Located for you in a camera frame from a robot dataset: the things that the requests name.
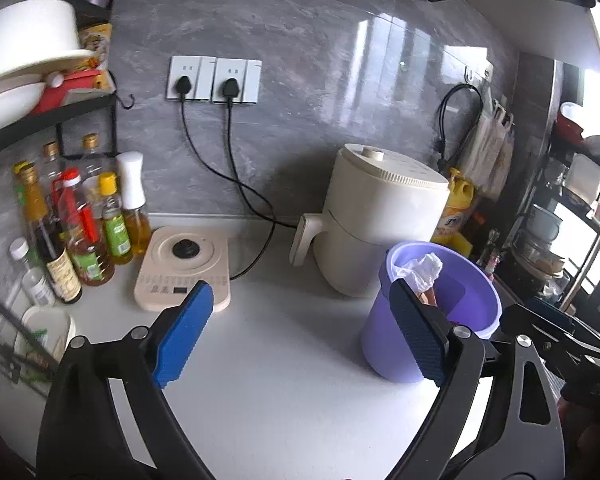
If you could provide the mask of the purple plastic bucket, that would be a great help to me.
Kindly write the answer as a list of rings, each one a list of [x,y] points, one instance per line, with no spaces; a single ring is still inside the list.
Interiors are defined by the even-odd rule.
[[[433,292],[436,302],[423,304],[447,333],[464,325],[488,340],[500,326],[501,299],[478,266],[454,250],[429,242],[402,242],[391,247],[379,269],[380,292],[364,324],[363,356],[370,367],[390,382],[421,382],[414,351],[403,333],[417,320],[411,301]]]

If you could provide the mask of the white tissue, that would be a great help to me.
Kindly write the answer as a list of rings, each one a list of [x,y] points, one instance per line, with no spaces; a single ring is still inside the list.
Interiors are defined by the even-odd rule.
[[[393,273],[396,278],[403,278],[414,294],[420,295],[434,287],[443,269],[443,263],[433,252],[407,263],[395,264]]]

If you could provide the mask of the cream induction cooker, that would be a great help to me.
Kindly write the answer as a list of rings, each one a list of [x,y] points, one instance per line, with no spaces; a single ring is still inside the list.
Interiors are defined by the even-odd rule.
[[[163,226],[152,233],[134,285],[134,299],[146,311],[180,304],[204,281],[212,288],[213,312],[230,304],[228,238],[202,226]]]

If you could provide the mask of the white tray with green packet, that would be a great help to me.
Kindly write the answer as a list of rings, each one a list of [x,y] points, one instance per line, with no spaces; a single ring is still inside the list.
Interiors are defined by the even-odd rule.
[[[69,341],[76,336],[73,317],[60,307],[30,307],[23,313],[21,322],[57,363],[61,361]],[[44,373],[50,370],[50,361],[34,348],[23,333],[16,337],[15,352],[24,359],[27,374],[43,380]]]

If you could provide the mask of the dark soy sauce bottle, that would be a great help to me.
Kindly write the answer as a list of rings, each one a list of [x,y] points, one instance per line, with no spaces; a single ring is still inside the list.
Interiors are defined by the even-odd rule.
[[[22,185],[23,210],[44,269],[57,298],[63,304],[75,304],[82,296],[82,285],[68,250],[60,238],[60,229],[47,207],[38,172],[32,162],[17,174]]]

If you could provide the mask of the small white cap jar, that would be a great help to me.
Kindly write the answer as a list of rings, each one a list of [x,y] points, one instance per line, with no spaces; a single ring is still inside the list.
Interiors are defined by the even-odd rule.
[[[21,274],[22,288],[32,304],[41,308],[53,307],[53,289],[27,239],[23,236],[15,238],[9,245],[9,255]]]

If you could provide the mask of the hanging cloth bags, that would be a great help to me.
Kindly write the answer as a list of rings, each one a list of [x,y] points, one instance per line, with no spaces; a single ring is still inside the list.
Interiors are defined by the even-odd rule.
[[[513,125],[514,116],[492,100],[460,151],[458,169],[487,200],[496,202],[505,186],[514,154]]]

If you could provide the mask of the white oil spray bottle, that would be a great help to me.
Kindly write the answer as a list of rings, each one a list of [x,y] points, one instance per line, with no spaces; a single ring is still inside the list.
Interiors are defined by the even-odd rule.
[[[116,157],[116,161],[123,219],[129,233],[132,252],[134,255],[143,255],[151,237],[142,182],[144,155],[138,151],[124,152]]]

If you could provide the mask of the gold cap clear bottle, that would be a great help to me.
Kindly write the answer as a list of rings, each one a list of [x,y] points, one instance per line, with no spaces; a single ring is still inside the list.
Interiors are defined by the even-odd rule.
[[[110,159],[99,149],[97,133],[89,133],[82,138],[82,157],[79,160],[82,181],[87,191],[99,194],[99,176],[111,170]]]

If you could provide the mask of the red lid container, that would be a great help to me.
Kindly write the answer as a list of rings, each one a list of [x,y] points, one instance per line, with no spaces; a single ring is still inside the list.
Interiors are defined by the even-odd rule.
[[[42,114],[61,107],[70,90],[93,89],[95,80],[101,73],[100,70],[82,70],[82,72],[65,74],[59,87],[44,89],[40,102],[36,104],[32,114]]]

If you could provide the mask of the snack bag on shelf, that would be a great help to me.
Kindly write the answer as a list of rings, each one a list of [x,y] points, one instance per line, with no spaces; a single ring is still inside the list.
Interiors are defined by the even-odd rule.
[[[104,23],[84,27],[79,30],[79,40],[82,49],[90,50],[87,60],[76,66],[76,70],[106,70],[112,36],[112,25]]]

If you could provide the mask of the large cream bowl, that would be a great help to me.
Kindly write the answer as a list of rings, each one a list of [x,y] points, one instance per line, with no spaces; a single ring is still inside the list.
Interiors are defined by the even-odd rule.
[[[80,46],[76,12],[64,0],[26,0],[0,10],[0,80],[70,70],[92,55]]]

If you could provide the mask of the white wall socket left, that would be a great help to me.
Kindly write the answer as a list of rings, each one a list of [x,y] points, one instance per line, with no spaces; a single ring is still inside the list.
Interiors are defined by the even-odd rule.
[[[192,88],[186,93],[185,99],[210,101],[215,64],[214,56],[173,55],[166,80],[166,99],[178,99],[176,83],[181,77],[186,76]]]

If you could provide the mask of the white wall socket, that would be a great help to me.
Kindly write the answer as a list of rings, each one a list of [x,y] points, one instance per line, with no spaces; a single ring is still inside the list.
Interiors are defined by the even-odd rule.
[[[239,92],[234,102],[238,104],[257,104],[259,102],[262,68],[263,63],[261,60],[217,58],[211,101],[213,103],[225,102],[223,87],[228,80],[235,79]]]
[[[214,56],[173,55],[166,80],[166,99],[178,99],[176,83],[181,77],[186,76],[192,88],[186,93],[185,99],[210,101],[215,64]]]

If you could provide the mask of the white wall socket right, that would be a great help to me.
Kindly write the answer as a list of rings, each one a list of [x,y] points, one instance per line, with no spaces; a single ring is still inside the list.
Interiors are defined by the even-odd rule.
[[[238,104],[257,104],[259,102],[262,68],[263,63],[261,60],[217,58],[211,101],[213,103],[225,102],[223,87],[228,80],[235,79],[239,92],[234,102]]]

